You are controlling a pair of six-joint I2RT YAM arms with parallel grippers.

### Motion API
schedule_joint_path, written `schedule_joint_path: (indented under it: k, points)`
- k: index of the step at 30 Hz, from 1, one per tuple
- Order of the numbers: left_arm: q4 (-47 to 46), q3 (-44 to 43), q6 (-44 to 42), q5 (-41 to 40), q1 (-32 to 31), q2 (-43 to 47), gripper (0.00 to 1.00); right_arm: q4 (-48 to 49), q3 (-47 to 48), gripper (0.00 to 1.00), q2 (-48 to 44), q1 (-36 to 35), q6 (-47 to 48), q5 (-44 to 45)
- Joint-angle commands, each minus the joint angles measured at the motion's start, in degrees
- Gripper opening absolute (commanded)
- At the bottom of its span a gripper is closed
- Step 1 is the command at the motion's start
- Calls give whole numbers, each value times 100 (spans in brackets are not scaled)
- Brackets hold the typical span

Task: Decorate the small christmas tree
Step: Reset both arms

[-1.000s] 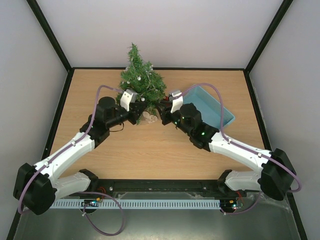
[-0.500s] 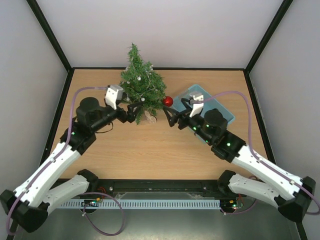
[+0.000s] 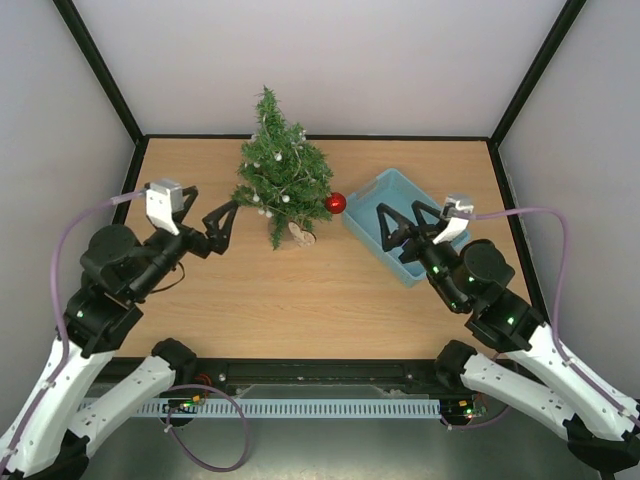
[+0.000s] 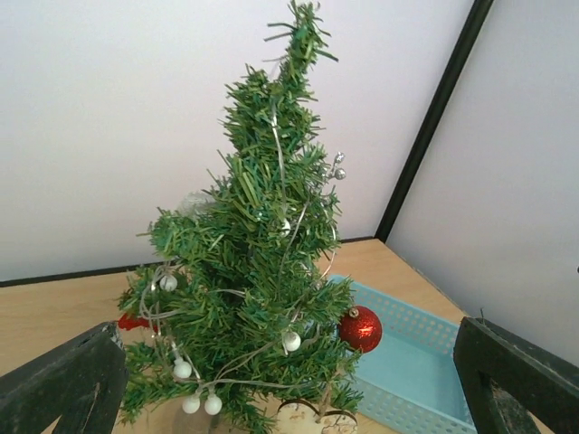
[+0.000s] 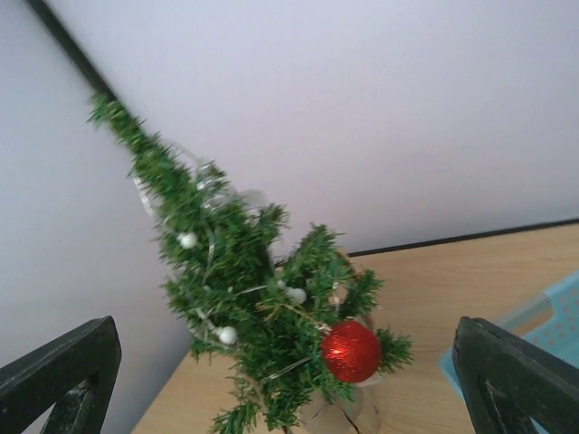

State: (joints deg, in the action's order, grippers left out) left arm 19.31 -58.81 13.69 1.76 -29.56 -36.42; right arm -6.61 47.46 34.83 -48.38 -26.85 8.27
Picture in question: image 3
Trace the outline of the red ball ornament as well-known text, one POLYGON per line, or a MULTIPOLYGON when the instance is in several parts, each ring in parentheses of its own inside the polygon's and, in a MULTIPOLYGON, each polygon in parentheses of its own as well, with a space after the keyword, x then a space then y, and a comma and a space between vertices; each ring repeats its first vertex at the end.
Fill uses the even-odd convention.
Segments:
POLYGON ((331 192, 324 201, 325 208, 332 215, 341 214, 347 206, 346 197, 339 192, 331 192))

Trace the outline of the wooden heart ornament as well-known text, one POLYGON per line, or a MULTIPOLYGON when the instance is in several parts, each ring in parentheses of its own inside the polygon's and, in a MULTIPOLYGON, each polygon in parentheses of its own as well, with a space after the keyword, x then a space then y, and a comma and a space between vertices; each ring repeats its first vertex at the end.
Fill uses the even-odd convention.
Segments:
POLYGON ((293 240, 299 247, 310 247, 316 243, 316 236, 302 228, 296 222, 289 222, 288 229, 293 237, 293 240))

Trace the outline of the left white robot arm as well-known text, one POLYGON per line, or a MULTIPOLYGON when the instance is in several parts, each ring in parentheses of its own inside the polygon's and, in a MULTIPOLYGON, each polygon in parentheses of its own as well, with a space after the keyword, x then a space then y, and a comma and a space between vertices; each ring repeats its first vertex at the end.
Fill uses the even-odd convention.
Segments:
POLYGON ((238 210, 229 201, 207 214, 203 231, 184 225, 198 190, 170 181, 112 197, 95 210, 141 198, 153 234, 140 241, 123 224, 99 229, 80 258, 81 286, 61 304, 62 248, 50 263, 56 336, 27 401, 1 437, 4 479, 78 479, 104 441, 151 398, 170 390, 206 390, 194 380, 197 356, 180 341, 157 343, 140 365, 95 403, 86 393, 142 318, 146 298, 192 254, 205 259, 229 247, 238 210))

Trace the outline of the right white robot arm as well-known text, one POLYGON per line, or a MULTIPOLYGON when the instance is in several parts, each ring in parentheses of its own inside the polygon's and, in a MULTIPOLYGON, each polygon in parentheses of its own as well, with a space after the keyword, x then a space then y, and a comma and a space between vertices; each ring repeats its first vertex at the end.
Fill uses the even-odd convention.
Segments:
POLYGON ((452 340, 434 362, 438 384, 450 392, 487 394, 528 415, 599 472, 637 466, 638 401, 572 354, 557 325, 509 289, 515 271, 491 240, 453 247, 474 217, 472 204, 450 197, 441 210, 420 201, 411 209, 414 217, 408 219, 385 203, 377 206, 383 250, 399 248, 400 262, 419 262, 449 310, 468 315, 465 326, 472 335, 530 373, 523 376, 452 340))

